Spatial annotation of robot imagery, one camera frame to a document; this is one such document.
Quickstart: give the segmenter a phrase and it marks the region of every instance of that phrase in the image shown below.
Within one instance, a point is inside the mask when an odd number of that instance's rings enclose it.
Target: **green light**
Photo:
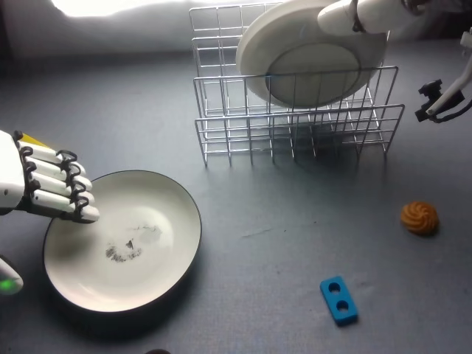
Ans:
[[[14,287],[15,287],[15,282],[11,279],[2,280],[0,282],[0,290],[1,291],[12,290]]]

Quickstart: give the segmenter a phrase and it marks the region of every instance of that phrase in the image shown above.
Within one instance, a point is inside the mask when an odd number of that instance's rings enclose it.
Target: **white robotic arm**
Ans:
[[[318,14],[320,28],[331,35],[363,35],[364,33],[385,33],[396,28],[407,26],[422,16],[428,7],[455,12],[472,10],[472,1],[468,9],[461,7],[458,1],[451,0],[341,0],[324,8]],[[461,44],[472,48],[472,29],[464,32]],[[447,122],[464,114],[472,108],[472,101],[460,111],[438,118],[437,114],[447,111],[464,100],[461,90],[472,81],[472,58],[469,59],[462,75],[444,92],[440,93],[441,80],[425,84],[419,92],[428,98],[416,112],[420,122],[430,119],[433,122]]]
[[[11,136],[0,131],[0,215],[23,210],[78,223],[97,221],[91,182],[77,156],[21,138],[21,132]],[[0,256],[0,295],[14,294],[22,286],[21,277]]]

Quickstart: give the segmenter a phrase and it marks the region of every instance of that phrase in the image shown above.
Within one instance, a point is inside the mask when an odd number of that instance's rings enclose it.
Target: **plate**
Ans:
[[[97,312],[146,305],[187,272],[201,241],[201,218],[177,182],[148,171],[122,171],[93,183],[96,223],[54,219],[44,266],[58,293]]]
[[[371,68],[384,59],[386,35],[323,33],[318,13],[334,2],[290,0],[249,26],[236,51],[242,75],[312,73],[298,74],[296,80],[293,75],[272,77],[270,83],[265,77],[250,78],[246,82],[251,91],[268,101],[270,86],[272,103],[312,108],[349,97],[368,83],[375,72]]]

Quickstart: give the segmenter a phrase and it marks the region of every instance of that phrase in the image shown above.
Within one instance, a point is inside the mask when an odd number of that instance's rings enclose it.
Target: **blue rectangular object with holes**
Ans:
[[[341,277],[323,280],[319,288],[338,326],[348,325],[357,320],[357,307]]]

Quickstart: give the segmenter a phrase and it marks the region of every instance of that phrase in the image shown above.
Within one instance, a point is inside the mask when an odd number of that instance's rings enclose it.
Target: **gray table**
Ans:
[[[0,126],[79,153],[92,178],[158,171],[183,184],[203,218],[192,284],[159,326],[126,340],[84,334],[47,301],[46,218],[0,219],[0,250],[25,280],[0,299],[0,353],[466,353],[472,345],[472,114],[418,123],[417,89],[450,84],[465,65],[456,41],[396,44],[392,103],[406,111],[388,162],[299,164],[268,155],[229,167],[201,160],[189,54],[95,58],[22,69],[1,80]],[[471,90],[466,90],[470,97]],[[103,159],[97,153],[103,152]],[[423,240],[401,207],[432,202],[442,222]],[[319,282],[340,274],[360,312],[339,329]]]

